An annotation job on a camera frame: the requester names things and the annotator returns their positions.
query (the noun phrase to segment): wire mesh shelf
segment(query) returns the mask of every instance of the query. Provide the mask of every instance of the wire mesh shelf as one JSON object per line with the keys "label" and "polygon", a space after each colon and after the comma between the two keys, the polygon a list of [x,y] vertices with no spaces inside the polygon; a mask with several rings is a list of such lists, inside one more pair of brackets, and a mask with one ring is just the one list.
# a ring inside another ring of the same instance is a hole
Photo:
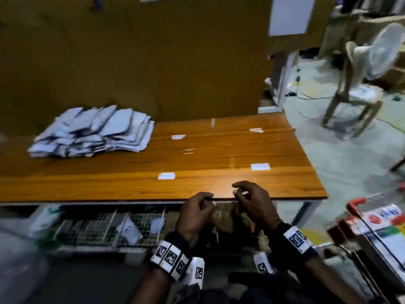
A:
{"label": "wire mesh shelf", "polygon": [[[139,229],[143,238],[130,244],[117,230],[119,225],[129,218]],[[131,252],[139,248],[155,248],[164,234],[165,227],[158,233],[151,233],[151,222],[165,218],[162,213],[99,213],[94,219],[65,219],[58,227],[54,239],[62,243],[59,250],[75,252]]]}

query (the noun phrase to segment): hand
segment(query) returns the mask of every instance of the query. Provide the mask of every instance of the hand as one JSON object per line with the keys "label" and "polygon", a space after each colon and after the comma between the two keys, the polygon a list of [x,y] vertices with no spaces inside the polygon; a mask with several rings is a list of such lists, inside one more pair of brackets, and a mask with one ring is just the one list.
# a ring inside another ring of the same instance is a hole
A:
{"label": "hand", "polygon": [[205,224],[211,220],[216,202],[206,199],[213,196],[214,194],[207,192],[197,193],[181,207],[176,231],[187,241],[197,238]]}
{"label": "hand", "polygon": [[[265,189],[246,180],[236,182],[232,186],[238,188],[233,191],[237,201],[245,207],[250,219],[264,232],[275,229],[282,222]],[[248,191],[249,194],[243,195],[244,191]]]}

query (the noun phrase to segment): bracelet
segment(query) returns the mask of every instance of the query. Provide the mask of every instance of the bracelet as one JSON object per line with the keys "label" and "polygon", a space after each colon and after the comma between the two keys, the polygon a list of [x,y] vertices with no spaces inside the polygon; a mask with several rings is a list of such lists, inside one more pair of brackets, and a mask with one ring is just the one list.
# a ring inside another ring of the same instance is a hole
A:
{"label": "bracelet", "polygon": [[296,271],[318,257],[312,242],[295,226],[281,222],[267,233],[271,255],[282,268]]}
{"label": "bracelet", "polygon": [[187,249],[190,250],[190,246],[188,246],[188,243],[185,245],[184,241],[187,243],[187,241],[177,232],[168,234],[165,237],[165,240],[159,243],[156,252],[150,259],[151,262],[169,273],[176,281],[178,281],[186,271],[189,263],[189,259],[186,255],[176,246],[183,246],[183,249],[186,251]]}

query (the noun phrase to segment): wooden panel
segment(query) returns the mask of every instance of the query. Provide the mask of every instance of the wooden panel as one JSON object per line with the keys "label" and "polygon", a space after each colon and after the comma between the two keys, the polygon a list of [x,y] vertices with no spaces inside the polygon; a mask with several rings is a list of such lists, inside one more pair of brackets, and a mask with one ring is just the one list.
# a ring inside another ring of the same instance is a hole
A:
{"label": "wooden panel", "polygon": [[271,38],[271,0],[103,2],[0,0],[1,132],[109,103],[157,121],[255,114],[268,56],[318,46],[336,0],[317,0],[307,34]]}
{"label": "wooden panel", "polygon": [[[263,133],[249,131],[260,127]],[[199,191],[230,199],[231,184],[245,179],[277,199],[327,198],[282,113],[220,118],[214,127],[211,119],[157,123],[141,153],[31,159],[27,142],[10,139],[1,149],[0,201],[187,199]],[[271,170],[252,171],[251,163]],[[158,180],[162,172],[176,179]]]}

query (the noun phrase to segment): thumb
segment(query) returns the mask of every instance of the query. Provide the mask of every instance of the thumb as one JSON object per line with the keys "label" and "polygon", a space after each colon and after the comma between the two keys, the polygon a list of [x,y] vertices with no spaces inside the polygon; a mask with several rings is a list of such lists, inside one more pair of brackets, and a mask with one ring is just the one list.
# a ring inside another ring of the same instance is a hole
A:
{"label": "thumb", "polygon": [[248,203],[248,200],[240,190],[233,190],[233,195],[235,196],[236,200],[240,202],[242,205],[246,205]]}
{"label": "thumb", "polygon": [[202,210],[202,214],[209,219],[212,214],[214,213],[215,206],[217,203],[215,201],[205,201],[204,209]]}

